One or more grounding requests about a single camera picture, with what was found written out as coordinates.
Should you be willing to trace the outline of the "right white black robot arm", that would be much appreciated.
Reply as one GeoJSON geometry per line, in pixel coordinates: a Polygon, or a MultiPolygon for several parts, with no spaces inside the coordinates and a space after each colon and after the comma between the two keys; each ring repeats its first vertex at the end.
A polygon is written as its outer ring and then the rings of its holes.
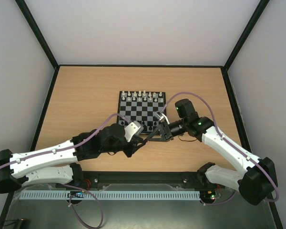
{"type": "Polygon", "coordinates": [[[168,142],[175,136],[188,133],[223,156],[234,170],[207,163],[198,171],[198,181],[208,187],[212,183],[238,191],[251,205],[258,205],[273,191],[278,183],[274,162],[248,152],[227,137],[208,117],[200,117],[188,99],[175,103],[180,120],[170,123],[163,112],[155,112],[161,123],[148,135],[149,141],[168,142]]]}

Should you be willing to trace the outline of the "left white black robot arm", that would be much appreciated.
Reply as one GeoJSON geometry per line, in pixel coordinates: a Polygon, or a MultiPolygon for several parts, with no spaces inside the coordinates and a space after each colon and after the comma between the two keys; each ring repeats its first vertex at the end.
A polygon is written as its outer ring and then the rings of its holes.
{"type": "Polygon", "coordinates": [[[97,158],[102,153],[122,151],[131,157],[145,145],[138,122],[127,126],[112,124],[100,131],[81,133],[56,146],[27,153],[0,151],[0,194],[38,183],[63,183],[82,179],[79,161],[97,158]]]}

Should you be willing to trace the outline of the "black and grey chessboard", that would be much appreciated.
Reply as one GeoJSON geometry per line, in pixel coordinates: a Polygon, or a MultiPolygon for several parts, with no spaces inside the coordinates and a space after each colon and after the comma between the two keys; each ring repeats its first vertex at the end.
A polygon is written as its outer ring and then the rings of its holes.
{"type": "Polygon", "coordinates": [[[142,125],[142,121],[145,121],[145,125],[143,126],[142,134],[149,134],[151,133],[160,123],[160,121],[154,116],[154,113],[157,111],[161,111],[166,104],[166,93],[162,92],[162,97],[159,97],[159,92],[152,92],[152,91],[146,91],[146,98],[147,101],[143,101],[143,91],[142,92],[142,100],[138,101],[138,93],[139,91],[130,91],[131,96],[128,96],[128,91],[120,91],[119,92],[119,100],[118,100],[118,111],[120,115],[124,116],[125,118],[131,120],[131,121],[137,121],[142,125]],[[125,101],[122,101],[122,92],[125,92],[125,101]],[[133,101],[133,93],[137,92],[136,101],[133,101]],[[152,93],[151,98],[153,98],[152,102],[149,102],[149,92],[152,93]],[[147,122],[152,121],[152,125],[148,126],[147,122]]]}

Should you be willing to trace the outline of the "black aluminium mounting rail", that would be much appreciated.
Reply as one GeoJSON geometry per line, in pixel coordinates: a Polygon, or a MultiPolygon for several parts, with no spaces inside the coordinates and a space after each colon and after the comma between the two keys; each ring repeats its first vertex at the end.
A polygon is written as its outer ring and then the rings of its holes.
{"type": "Polygon", "coordinates": [[[167,184],[196,190],[215,190],[223,185],[201,183],[197,172],[96,172],[84,171],[83,178],[67,184],[90,189],[101,189],[110,184],[167,184]]]}

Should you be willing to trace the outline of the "black enclosure frame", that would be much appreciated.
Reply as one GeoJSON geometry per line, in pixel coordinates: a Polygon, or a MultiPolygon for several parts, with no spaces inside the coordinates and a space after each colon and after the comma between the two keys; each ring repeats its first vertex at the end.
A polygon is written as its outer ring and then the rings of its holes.
{"type": "MultiPolygon", "coordinates": [[[[50,60],[51,65],[54,68],[54,74],[51,80],[51,84],[47,93],[47,97],[41,112],[41,116],[37,125],[37,129],[31,144],[31,149],[33,149],[36,144],[37,140],[40,135],[41,131],[41,126],[43,124],[43,120],[46,115],[46,111],[48,109],[48,105],[50,102],[51,94],[54,89],[57,75],[59,72],[60,67],[62,67],[62,64],[58,64],[57,61],[55,60],[55,57],[53,56],[51,49],[49,48],[42,32],[40,31],[29,7],[27,6],[26,2],[24,0],[17,0],[16,1],[19,9],[21,10],[24,18],[26,19],[27,23],[29,24],[32,32],[34,33],[36,39],[40,43],[43,51],[45,52],[47,58],[50,60]]],[[[237,57],[238,53],[240,52],[241,48],[243,47],[245,41],[247,40],[248,36],[250,35],[251,31],[253,30],[254,26],[258,22],[260,16],[262,15],[263,11],[267,7],[269,1],[267,0],[261,0],[256,9],[254,10],[250,20],[248,21],[244,31],[242,32],[240,38],[238,39],[235,47],[233,48],[231,54],[229,55],[229,58],[227,59],[225,65],[223,66],[215,66],[215,65],[160,65],[160,64],[152,64],[152,65],[147,65],[147,64],[131,64],[131,65],[126,65],[126,64],[76,64],[76,67],[151,67],[151,68],[220,68],[221,69],[221,74],[223,76],[223,81],[225,83],[225,87],[227,90],[227,95],[229,98],[230,106],[232,108],[233,116],[235,119],[235,124],[237,127],[238,134],[240,136],[240,140],[242,143],[242,146],[244,146],[246,149],[250,148],[250,144],[247,139],[247,135],[245,132],[244,124],[243,121],[241,120],[241,115],[240,115],[240,110],[237,107],[236,104],[236,98],[235,98],[235,93],[233,92],[231,81],[228,76],[228,70],[231,67],[232,63],[234,62],[235,58],[237,57]]]]}

